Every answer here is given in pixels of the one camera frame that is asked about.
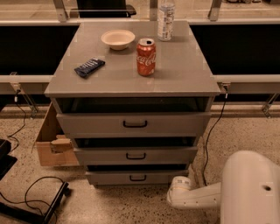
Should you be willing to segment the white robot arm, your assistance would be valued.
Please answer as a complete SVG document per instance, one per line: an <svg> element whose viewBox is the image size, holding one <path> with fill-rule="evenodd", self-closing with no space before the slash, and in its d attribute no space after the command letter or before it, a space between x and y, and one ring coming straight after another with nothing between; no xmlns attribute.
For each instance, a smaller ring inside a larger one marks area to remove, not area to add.
<svg viewBox="0 0 280 224"><path fill-rule="evenodd" d="M197 189L175 177L167 202L177 209L220 210L220 224L280 224L280 166L249 150L232 154L221 182Z"/></svg>

